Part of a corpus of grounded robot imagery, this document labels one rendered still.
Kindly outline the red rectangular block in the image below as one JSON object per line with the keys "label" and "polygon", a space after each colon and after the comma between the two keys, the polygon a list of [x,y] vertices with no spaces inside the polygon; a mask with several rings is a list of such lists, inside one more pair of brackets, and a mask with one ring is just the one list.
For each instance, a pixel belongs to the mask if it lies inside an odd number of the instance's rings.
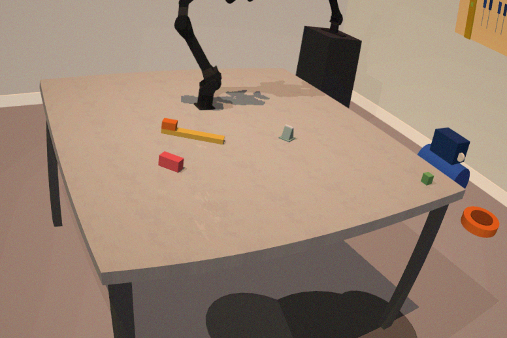
{"label": "red rectangular block", "polygon": [[184,158],[164,151],[159,155],[158,165],[178,173],[183,169]]}

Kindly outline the small green cube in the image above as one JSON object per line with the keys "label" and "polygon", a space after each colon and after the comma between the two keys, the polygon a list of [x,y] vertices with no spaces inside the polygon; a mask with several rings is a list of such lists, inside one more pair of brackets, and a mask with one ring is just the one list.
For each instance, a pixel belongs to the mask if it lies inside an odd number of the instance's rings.
{"label": "small green cube", "polygon": [[430,172],[423,173],[422,176],[422,183],[424,183],[426,186],[432,184],[434,175]]}

